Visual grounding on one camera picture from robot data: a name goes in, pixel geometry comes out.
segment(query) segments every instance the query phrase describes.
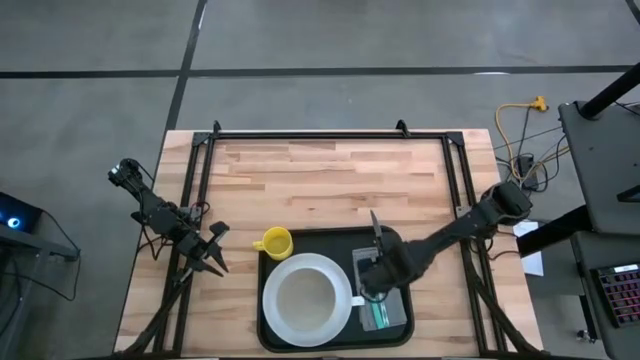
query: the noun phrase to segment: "yellow cup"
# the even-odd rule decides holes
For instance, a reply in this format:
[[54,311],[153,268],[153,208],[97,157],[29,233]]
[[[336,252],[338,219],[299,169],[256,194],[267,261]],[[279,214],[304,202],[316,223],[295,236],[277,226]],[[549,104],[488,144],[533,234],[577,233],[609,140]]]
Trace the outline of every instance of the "yellow cup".
[[284,260],[293,252],[291,233],[282,227],[272,227],[262,236],[262,241],[255,241],[253,248],[264,251],[273,260]]

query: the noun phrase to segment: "concrete floor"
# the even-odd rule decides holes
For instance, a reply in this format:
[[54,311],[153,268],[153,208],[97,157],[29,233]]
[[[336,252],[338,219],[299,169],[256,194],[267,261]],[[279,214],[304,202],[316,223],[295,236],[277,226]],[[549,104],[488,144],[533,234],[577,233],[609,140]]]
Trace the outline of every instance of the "concrete floor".
[[[0,71],[179,69],[196,0],[0,0]],[[629,65],[640,25],[622,0],[217,0],[202,19],[194,69],[340,66]],[[558,104],[587,99],[615,73],[190,79],[178,129],[489,128],[495,108],[546,96],[529,133],[558,126]],[[176,79],[0,80],[0,190],[49,209],[82,248],[78,299],[39,290],[23,358],[70,359],[113,347],[134,256],[136,203],[108,169],[128,156],[153,171]],[[640,92],[627,96],[638,100]],[[507,110],[510,138],[524,111]],[[538,156],[561,137],[524,146]],[[497,152],[506,157],[504,149]],[[583,203],[569,156],[532,217]],[[545,251],[529,279],[545,349],[602,358],[584,327],[570,248]],[[53,284],[73,267],[52,264]]]

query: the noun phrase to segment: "cable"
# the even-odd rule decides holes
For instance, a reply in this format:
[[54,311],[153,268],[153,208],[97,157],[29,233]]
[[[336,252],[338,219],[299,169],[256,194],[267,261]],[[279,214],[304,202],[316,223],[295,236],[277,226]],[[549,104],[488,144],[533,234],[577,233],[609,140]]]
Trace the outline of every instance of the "cable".
[[160,251],[162,251],[162,248],[169,245],[167,241],[169,241],[169,239],[167,239],[166,237],[162,237],[162,240],[160,241],[160,247],[158,248],[158,253],[156,254],[156,258],[154,260],[158,260],[158,258],[160,257]]
[[511,165],[509,165],[509,162],[503,159],[500,159],[499,157],[496,156],[496,160],[498,161],[496,164],[498,165],[502,165],[502,166],[506,166],[507,170],[509,170],[507,172],[507,177],[504,179],[504,181],[509,181],[509,179],[511,178]]
[[211,210],[211,204],[209,204],[208,202],[206,202],[206,201],[195,202],[189,208],[189,217],[191,217],[191,213],[193,212],[193,208],[196,207],[197,205],[202,205],[202,208],[204,210],[202,210],[202,212],[200,213],[200,216],[198,216],[197,218],[194,219],[194,221],[196,223],[201,221],[202,217],[204,217],[209,212],[209,210]]
[[633,102],[630,102],[630,103],[620,103],[620,104],[622,104],[624,106],[638,106],[638,104],[640,104],[640,101],[633,101]]
[[617,101],[614,101],[614,102],[616,103],[616,105],[618,105],[618,106],[620,106],[621,108],[623,108],[623,109],[627,110],[628,112],[630,112],[630,113],[633,113],[633,114],[636,114],[636,115],[640,116],[640,113],[638,113],[638,112],[636,112],[636,111],[633,111],[633,110],[629,109],[629,108],[627,107],[627,105],[625,105],[625,104],[621,104],[621,103],[619,103],[619,102],[617,102]]
[[[158,240],[160,240],[160,239],[163,239],[163,237],[162,237],[162,236],[158,236],[158,237],[156,237],[156,238],[153,238],[153,239],[151,239],[151,242],[152,242],[152,243],[154,243],[154,242],[156,242],[156,241],[158,241]],[[136,251],[136,253],[139,253],[139,252],[140,252],[140,250],[142,250],[142,249],[144,249],[144,248],[145,248],[145,246],[149,246],[149,243],[144,243],[144,244],[140,245],[140,246],[138,247],[138,250]]]
[[[13,267],[15,268],[16,274],[19,274],[20,269],[18,269],[18,262],[16,261],[15,256],[12,256],[11,260],[13,262]],[[11,315],[9,315],[9,319],[7,319],[7,322],[2,327],[2,330],[0,330],[0,339],[9,328],[9,325],[11,325],[11,321],[13,321],[13,318],[16,316],[16,313],[20,308],[20,304],[22,303],[22,285],[20,284],[20,280],[18,280],[17,278],[14,280],[14,287],[16,288],[16,295],[18,295],[18,298],[16,299],[16,306],[13,307]]]
[[518,254],[518,255],[520,255],[520,252],[518,252],[516,250],[501,251],[501,252],[497,253],[495,256],[489,256],[489,260],[495,261],[497,258],[499,258],[500,256],[502,256],[504,254]]
[[547,163],[553,159],[556,159],[566,153],[569,152],[569,147],[565,146],[562,149],[560,149],[560,143],[562,143],[562,140],[564,140],[566,138],[566,135],[562,136],[560,138],[560,140],[558,141],[558,143],[555,145],[556,146],[556,153],[551,154],[549,156],[547,156],[547,154],[553,149],[553,145],[551,147],[549,147],[544,154],[542,154],[541,158],[542,160],[538,161],[534,166],[531,167],[531,169],[529,169],[529,171],[525,174],[525,176],[520,180],[520,187],[522,187],[522,184],[531,176],[531,174],[535,173],[538,168],[541,166],[541,164]]
[[493,148],[493,150],[502,149],[503,147],[507,147],[508,145],[513,145],[513,144],[517,144],[517,143],[519,143],[521,141],[524,141],[524,140],[533,139],[535,137],[538,137],[538,136],[541,136],[541,135],[544,135],[544,134],[548,134],[548,133],[550,133],[552,131],[556,131],[556,130],[559,130],[559,129],[562,129],[562,126],[557,126],[557,127],[554,127],[553,129],[549,129],[549,130],[545,130],[545,131],[542,131],[542,132],[539,132],[539,133],[536,133],[536,134],[533,134],[533,135],[529,135],[524,139],[517,140],[517,141],[512,141],[512,142],[510,142],[508,144],[496,146],[496,147]]
[[26,276],[26,275],[21,275],[21,274],[16,274],[16,273],[2,273],[2,275],[13,276],[13,277],[16,277],[18,279],[25,279],[25,280],[32,281],[33,283],[35,283],[37,285],[40,285],[40,286],[42,286],[43,288],[45,288],[47,290],[53,291],[54,293],[56,293],[56,295],[60,296],[61,298],[65,299],[65,300],[67,300],[69,302],[71,302],[71,301],[76,299],[76,289],[77,289],[77,284],[78,284],[78,282],[77,282],[78,278],[77,277],[76,277],[76,283],[73,286],[73,295],[72,296],[67,296],[67,295],[63,294],[62,292],[60,292],[60,290],[54,289],[53,287],[51,287],[51,286],[49,286],[49,285],[47,285],[47,284],[45,284],[45,283],[43,283],[43,282],[41,282],[39,280],[36,280],[36,279],[31,278],[29,276]]
[[524,144],[525,136],[527,136],[527,125],[529,125],[529,113],[531,112],[531,106],[527,108],[527,112],[524,115],[524,125],[522,126],[522,136],[520,137],[520,144],[518,145],[518,154],[516,155],[516,159],[520,157],[520,152],[522,151],[522,144]]
[[568,152],[568,151],[567,151],[567,152],[565,152],[564,154],[560,154],[560,155],[558,155],[558,153],[559,153],[559,145],[560,145],[560,141],[558,141],[558,144],[556,145],[556,157],[555,157],[555,159],[556,159],[556,172],[555,172],[555,174],[553,174],[553,176],[551,176],[550,178],[547,178],[547,179],[545,180],[545,182],[544,182],[544,183],[545,183],[545,185],[547,185],[547,186],[548,186],[548,184],[549,184],[549,181],[551,181],[551,180],[555,179],[555,178],[558,176],[558,174],[560,174],[560,156],[562,156],[562,155],[564,155],[564,154],[566,154],[566,153]]
[[[498,132],[500,133],[500,136],[502,136],[502,139],[504,140],[505,146],[507,147],[507,152],[509,153],[509,159],[513,158],[513,150],[511,149],[511,145],[509,143],[509,139],[507,139],[507,135],[504,133],[504,130],[502,130],[502,124],[500,123],[500,111],[502,109],[508,108],[508,107],[526,107],[527,108],[527,117],[525,119],[525,126],[523,129],[523,136],[522,138],[524,139],[524,133],[526,132],[526,126],[528,123],[528,119],[529,119],[529,110],[531,108],[534,108],[540,112],[544,112],[547,111],[548,107],[545,104],[544,101],[544,97],[543,96],[536,96],[535,101],[528,103],[528,104],[502,104],[500,106],[498,106],[498,108],[496,109],[496,114],[495,114],[495,121],[496,121],[496,128],[498,129]],[[511,173],[513,174],[513,176],[517,179],[517,180],[522,180],[520,174],[518,174],[517,171],[515,171],[515,164],[513,163],[513,161],[510,161],[510,165],[511,165]]]
[[[508,107],[525,107],[525,108],[531,108],[531,104],[502,104],[500,106],[498,106],[498,108],[496,109],[496,115],[495,115],[495,121],[496,121],[496,128],[498,129],[498,132],[500,133],[500,136],[502,136],[502,139],[504,140],[505,145],[507,146],[507,152],[509,153],[509,159],[513,158],[513,150],[511,150],[511,145],[509,145],[509,139],[507,139],[507,135],[505,135],[504,131],[502,130],[502,124],[500,124],[500,110],[504,109],[504,108],[508,108]],[[513,176],[520,180],[520,176],[518,174],[516,174],[515,171],[513,171],[514,169],[514,165],[513,162],[511,162],[511,173],[513,174]]]
[[155,182],[156,180],[153,178],[153,176],[151,176],[151,174],[149,174],[149,172],[147,171],[147,169],[144,168],[144,166],[142,166],[142,164],[138,163],[138,166],[140,166],[140,169],[142,169],[142,171],[144,171],[145,174],[147,174],[147,176],[149,177],[149,179],[151,180],[151,182]]
[[39,281],[36,279],[33,279],[29,276],[26,275],[22,275],[20,274],[18,271],[16,271],[15,273],[1,273],[1,275],[7,275],[7,276],[13,276],[19,279],[25,279],[25,280],[29,280],[32,281],[33,283],[42,286],[45,289],[51,290],[52,292],[56,293],[56,295],[60,296],[61,298],[71,302],[73,300],[76,299],[76,295],[77,295],[77,291],[78,291],[78,279],[80,278],[80,268],[82,267],[82,257],[80,256],[80,248],[78,248],[78,246],[76,245],[76,243],[71,240],[71,237],[69,237],[69,235],[67,234],[66,231],[64,231],[64,229],[62,228],[62,226],[60,226],[60,223],[58,223],[58,220],[56,220],[56,218],[51,215],[51,213],[49,213],[47,210],[42,210],[43,213],[45,213],[47,216],[49,216],[49,218],[51,218],[51,220],[53,221],[53,223],[58,227],[58,229],[60,230],[60,232],[62,233],[62,235],[64,235],[65,238],[67,238],[67,240],[69,241],[69,243],[71,243],[71,246],[73,246],[73,248],[76,250],[77,252],[77,256],[78,256],[78,269],[76,270],[76,278],[73,282],[73,295],[72,296],[67,296],[65,294],[63,294],[62,292],[60,292],[57,289],[54,289],[53,287]]
[[[486,238],[484,239],[485,241],[489,240],[489,246],[487,246],[487,243],[485,242],[485,248],[487,249],[487,251],[491,250],[493,248],[493,237],[490,238]],[[478,250],[474,250],[473,246],[471,246],[471,244],[473,244],[473,241],[469,242],[469,250],[471,250],[472,253],[477,254]]]
[[525,181],[526,181],[526,180],[531,176],[531,174],[533,174],[535,171],[537,171],[537,169],[538,169],[540,166],[542,166],[544,163],[547,163],[547,162],[549,162],[549,161],[551,161],[551,160],[554,160],[554,159],[556,159],[556,163],[557,163],[557,165],[558,165],[558,167],[557,167],[557,169],[556,169],[556,173],[555,173],[555,174],[554,174],[554,176],[552,176],[551,178],[548,178],[548,179],[546,180],[546,182],[545,182],[545,183],[548,183],[549,181],[551,181],[552,179],[554,179],[556,176],[558,176],[558,173],[560,172],[560,160],[559,160],[559,157],[560,157],[560,156],[562,156],[562,155],[565,155],[565,154],[567,154],[567,153],[569,152],[569,147],[568,147],[568,146],[565,146],[565,147],[563,147],[562,149],[560,149],[560,144],[562,143],[562,141],[563,141],[565,138],[566,138],[566,135],[562,136],[562,137],[560,138],[560,140],[558,140],[558,142],[556,143],[556,145],[555,145],[555,147],[556,147],[556,152],[555,152],[555,154],[551,154],[551,155],[549,155],[549,156],[547,156],[547,157],[544,157],[544,156],[546,156],[546,155],[547,155],[547,153],[548,153],[549,151],[551,151],[551,149],[553,149],[553,146],[551,146],[549,149],[547,149],[547,151],[545,151],[545,152],[544,152],[544,154],[542,155],[542,156],[543,156],[543,159],[542,159],[542,160],[540,160],[540,161],[538,161],[538,163],[536,163],[536,165],[534,165],[531,169],[529,169],[529,171],[527,172],[527,174],[526,174],[526,175],[524,176],[524,178],[522,179],[521,184],[522,184],[522,183],[524,183],[524,182],[525,182]]
[[532,189],[532,192],[543,193],[549,188],[549,172],[547,171],[547,166],[544,163],[542,163],[542,170],[544,171],[544,181],[538,182],[538,185],[544,184],[544,188]]
[[368,302],[373,303],[373,304],[379,304],[379,303],[385,301],[387,299],[387,296],[389,295],[389,293],[386,292],[386,293],[384,293],[384,295],[382,297],[379,296],[380,294],[376,294],[375,297],[373,297],[373,296],[367,294],[366,291],[364,291],[364,286],[363,285],[360,285],[359,293],[360,293],[360,296],[362,296],[365,300],[367,300]]
[[[135,185],[133,185],[131,183],[131,181],[128,178],[125,178],[125,180],[127,181],[127,183],[129,183],[129,186],[131,186],[132,189],[137,189],[138,190],[138,202],[140,203],[140,208],[139,208],[139,213],[140,213],[140,223],[141,223],[141,232],[142,235],[144,235],[144,238],[147,240],[146,245],[148,245],[151,248],[151,257],[153,258],[153,260],[158,260],[158,256],[160,255],[159,252],[156,252],[156,248],[153,246],[153,242],[155,240],[158,240],[160,237],[155,238],[153,240],[151,240],[149,238],[149,234],[147,234],[147,227],[145,225],[145,221],[144,221],[144,201],[142,200],[142,191],[140,191],[140,189],[138,189]],[[138,248],[138,252],[140,250],[142,250],[142,248],[144,248],[144,246],[141,246]]]

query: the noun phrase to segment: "butcher block tabletop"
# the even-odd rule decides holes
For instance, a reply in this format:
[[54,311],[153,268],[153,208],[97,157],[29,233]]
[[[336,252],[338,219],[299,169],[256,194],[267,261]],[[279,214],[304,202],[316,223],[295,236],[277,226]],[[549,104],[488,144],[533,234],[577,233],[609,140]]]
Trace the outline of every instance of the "butcher block tabletop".
[[[487,130],[462,132],[479,199],[500,181],[491,139]],[[154,185],[154,191],[167,201],[180,202],[193,133],[167,133]],[[202,171],[201,148],[191,202],[195,202]],[[452,151],[458,186],[464,194],[455,147]],[[220,243],[229,273],[223,278],[195,274],[182,351],[185,357],[288,356],[268,352],[256,335],[258,253],[251,244],[268,228],[368,226],[369,210],[374,210],[380,224],[412,240],[425,238],[454,220],[438,140],[217,140],[210,171],[206,201],[211,210],[203,218],[202,235],[208,239],[211,234],[206,229],[216,221],[231,227]],[[165,248],[157,261],[151,258],[149,247],[137,255],[115,350],[130,345],[160,306],[169,250]],[[497,236],[489,254],[504,250],[517,250],[512,236]],[[520,257],[501,256],[491,262],[491,270],[500,306],[525,338],[541,349]],[[439,254],[410,288],[415,330],[404,345],[289,356],[477,355],[460,246]],[[173,339],[176,312],[177,306],[167,339]],[[490,349],[495,349],[485,307],[482,315]]]

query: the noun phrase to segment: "black metal frame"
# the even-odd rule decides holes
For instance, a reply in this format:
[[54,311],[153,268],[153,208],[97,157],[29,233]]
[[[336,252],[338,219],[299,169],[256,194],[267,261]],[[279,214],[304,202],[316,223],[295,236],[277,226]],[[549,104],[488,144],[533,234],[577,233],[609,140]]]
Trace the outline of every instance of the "black metal frame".
[[[0,225],[0,257],[2,257],[0,259],[0,272],[17,272],[17,270],[7,271],[6,269],[9,259],[18,256],[18,254],[25,258],[28,256],[35,257],[33,264],[29,266],[29,270],[24,272],[25,276],[32,279],[42,277],[45,265],[52,256],[60,256],[67,262],[75,262],[79,258],[79,252],[67,245],[60,245],[33,233],[25,233]],[[28,309],[32,303],[31,292],[35,284],[32,281],[19,278],[16,278],[16,281],[22,283],[23,290],[19,294],[20,299],[17,300],[19,304],[16,307],[15,314],[9,319],[5,332],[0,338],[0,358],[2,359],[13,358],[15,355],[19,335],[24,329]]]
[[[451,147],[454,146],[458,156],[462,169],[462,181],[464,183],[465,193],[468,199],[467,206],[471,206],[476,203],[475,192],[473,188],[473,182],[471,178],[471,170],[469,168],[469,161],[467,158],[466,148],[464,144],[464,137],[462,132],[410,132],[404,121],[398,121],[396,125],[397,131],[260,131],[260,132],[247,132],[247,131],[221,131],[220,125],[216,121],[214,124],[214,130],[212,132],[196,132],[193,135],[191,144],[191,151],[189,154],[189,162],[187,165],[187,173],[185,176],[185,184],[182,191],[182,198],[180,206],[189,206],[189,197],[193,185],[193,178],[196,170],[196,161],[198,158],[198,152],[200,147],[206,145],[205,159],[203,164],[202,176],[200,179],[200,187],[198,189],[197,202],[204,202],[206,200],[207,184],[209,179],[209,172],[211,169],[213,151],[216,140],[247,140],[247,139],[424,139],[424,140],[438,140],[442,144],[443,157],[445,162],[445,168],[447,171],[447,180],[449,184],[449,191],[451,195],[452,209],[454,216],[457,218],[460,216],[464,206],[461,202],[460,191],[458,190],[458,180],[456,178],[456,172],[454,168],[453,155]],[[489,294],[495,298],[495,287],[493,284],[493,277],[489,268],[489,259],[487,251],[484,245],[484,241],[477,243],[479,249],[479,258],[481,264],[482,280]],[[478,353],[480,356],[484,354],[495,354],[488,349],[486,332],[482,321],[482,312],[480,309],[480,303],[478,300],[478,293],[474,286],[471,284],[469,272],[475,272],[473,266],[472,255],[470,251],[470,240],[464,240],[461,242],[462,248],[462,262],[465,269],[465,278],[467,280],[467,288],[469,292],[469,301],[471,306],[472,321],[474,324],[475,338],[478,344]],[[163,293],[162,304],[167,301],[168,294],[171,289],[171,279],[178,271],[178,254],[172,249],[171,257],[169,260],[169,267],[167,269],[167,277],[165,282],[165,289]],[[179,355],[182,351],[183,338],[185,332],[185,325],[188,315],[189,306],[189,294],[191,290],[191,280],[187,284],[187,289],[180,299],[180,305],[177,315],[176,328],[174,332],[172,348],[169,351],[164,350],[165,335],[166,335],[166,322],[162,324],[161,330],[158,332],[153,344],[153,352],[164,357],[163,355],[171,354],[171,356]],[[491,316],[492,325],[494,328],[494,334],[496,337],[497,352],[503,353],[507,351],[504,333],[500,329],[497,320],[494,316]]]
[[[604,90],[594,96],[591,100],[580,105],[575,103],[578,113],[585,121],[616,121],[603,117],[602,112],[618,99],[624,96],[640,84],[640,63],[635,64],[631,69],[622,74]],[[638,193],[640,185],[628,189],[617,195],[618,201],[630,202]],[[592,231],[593,225],[589,217],[589,210],[586,205],[579,206],[561,217],[545,224],[535,231],[529,232],[517,239],[520,256],[525,257],[553,245],[557,242],[568,239],[577,231]]]

